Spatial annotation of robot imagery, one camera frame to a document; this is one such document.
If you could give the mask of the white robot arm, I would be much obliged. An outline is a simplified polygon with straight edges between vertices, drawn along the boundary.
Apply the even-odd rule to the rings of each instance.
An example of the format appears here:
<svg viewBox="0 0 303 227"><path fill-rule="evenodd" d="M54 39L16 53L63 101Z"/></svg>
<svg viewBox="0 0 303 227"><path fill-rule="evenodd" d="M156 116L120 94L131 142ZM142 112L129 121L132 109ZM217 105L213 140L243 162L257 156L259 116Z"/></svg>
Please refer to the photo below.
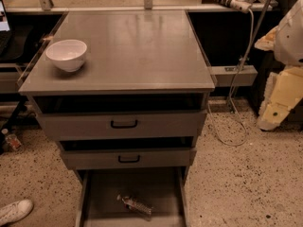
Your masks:
<svg viewBox="0 0 303 227"><path fill-rule="evenodd" d="M285 65L267 78L258 111L258 127L272 131L303 99L303 0L297 0L279 24L255 42L255 48L273 51L275 60Z"/></svg>

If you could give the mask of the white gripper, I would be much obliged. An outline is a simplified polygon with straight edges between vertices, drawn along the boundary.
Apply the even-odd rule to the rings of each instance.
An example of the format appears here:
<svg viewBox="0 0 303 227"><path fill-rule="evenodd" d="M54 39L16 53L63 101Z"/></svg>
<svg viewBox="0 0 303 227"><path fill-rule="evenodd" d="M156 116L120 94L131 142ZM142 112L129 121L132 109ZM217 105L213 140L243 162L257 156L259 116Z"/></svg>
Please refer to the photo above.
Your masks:
<svg viewBox="0 0 303 227"><path fill-rule="evenodd" d="M263 51L274 51L277 27L258 39L254 47ZM272 131L279 127L282 121L303 98L303 69L286 67L280 73L270 74L273 91L269 104L262 104L257 119L258 127L263 131Z"/></svg>

